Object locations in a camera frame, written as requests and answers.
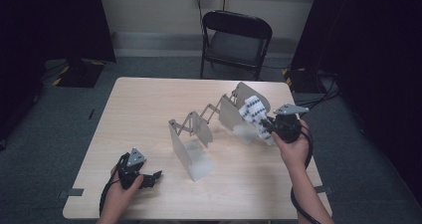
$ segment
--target gray carpet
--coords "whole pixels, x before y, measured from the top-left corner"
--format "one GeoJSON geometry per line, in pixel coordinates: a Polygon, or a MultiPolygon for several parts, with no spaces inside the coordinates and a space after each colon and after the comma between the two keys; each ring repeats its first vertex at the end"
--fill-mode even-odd
{"type": "MultiPolygon", "coordinates": [[[[283,82],[288,59],[267,59],[266,82],[283,82]]],[[[55,67],[53,61],[47,67],[55,67]]],[[[38,102],[27,112],[0,152],[0,223],[95,223],[63,215],[72,188],[115,80],[119,77],[198,79],[200,59],[117,58],[93,89],[59,88],[59,68],[46,74],[38,102]]],[[[205,77],[252,80],[224,66],[206,67],[205,77]]],[[[320,95],[294,94],[295,101],[320,95]]],[[[422,223],[422,212],[384,155],[360,133],[344,98],[325,101],[304,115],[315,140],[315,159],[336,223],[422,223]]]]}

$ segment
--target chair backrest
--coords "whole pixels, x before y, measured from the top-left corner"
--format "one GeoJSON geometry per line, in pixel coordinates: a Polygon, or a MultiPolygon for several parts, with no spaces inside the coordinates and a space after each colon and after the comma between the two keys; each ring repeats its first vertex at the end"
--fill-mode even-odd
{"type": "Polygon", "coordinates": [[[206,13],[202,18],[202,25],[205,34],[206,29],[211,29],[258,39],[271,39],[273,36],[273,30],[266,21],[227,11],[215,10],[206,13]]]}

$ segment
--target human hand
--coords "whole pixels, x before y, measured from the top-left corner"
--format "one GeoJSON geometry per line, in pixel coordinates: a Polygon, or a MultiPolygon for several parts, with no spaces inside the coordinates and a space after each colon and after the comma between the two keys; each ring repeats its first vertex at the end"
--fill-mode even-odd
{"type": "Polygon", "coordinates": [[[120,216],[129,206],[140,184],[142,184],[142,181],[143,175],[139,175],[133,181],[132,185],[127,190],[124,190],[118,181],[118,173],[116,173],[112,179],[112,185],[105,197],[105,205],[103,207],[102,216],[97,223],[117,223],[120,216]]]}
{"type": "MultiPolygon", "coordinates": [[[[308,134],[308,125],[300,120],[302,132],[308,134]]],[[[280,149],[282,159],[289,171],[294,169],[306,169],[306,160],[308,156],[308,150],[310,148],[308,140],[303,134],[301,134],[295,142],[285,143],[275,132],[272,132],[274,142],[280,149]]]]}

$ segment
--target black folding chair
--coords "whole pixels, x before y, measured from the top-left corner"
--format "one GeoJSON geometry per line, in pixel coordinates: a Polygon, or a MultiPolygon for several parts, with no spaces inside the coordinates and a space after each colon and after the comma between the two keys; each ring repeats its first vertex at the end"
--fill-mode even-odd
{"type": "Polygon", "coordinates": [[[264,20],[239,13],[211,11],[202,18],[203,46],[201,74],[204,61],[255,71],[260,78],[261,68],[273,36],[273,30],[264,20]],[[208,31],[215,31],[211,40],[208,31]]]}

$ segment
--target person's arm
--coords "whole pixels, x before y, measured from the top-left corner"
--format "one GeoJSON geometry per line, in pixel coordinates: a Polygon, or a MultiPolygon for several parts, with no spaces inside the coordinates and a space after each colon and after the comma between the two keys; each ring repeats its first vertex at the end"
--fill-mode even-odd
{"type": "MultiPolygon", "coordinates": [[[[303,132],[308,133],[307,124],[303,120],[301,120],[301,124],[306,127],[302,128],[303,132]]],[[[314,185],[307,174],[305,162],[309,150],[308,140],[301,134],[297,141],[285,143],[275,132],[272,132],[272,136],[280,149],[282,159],[289,171],[299,205],[319,223],[334,223],[317,196],[314,185]]],[[[299,212],[298,220],[301,224],[311,223],[299,212]]]]}
{"type": "MultiPolygon", "coordinates": [[[[118,173],[115,174],[113,181],[118,180],[118,173]]],[[[103,212],[97,224],[115,224],[120,216],[129,206],[131,200],[136,194],[140,184],[142,184],[143,175],[139,175],[133,181],[132,185],[124,190],[119,181],[111,185],[105,197],[103,212]]]]}

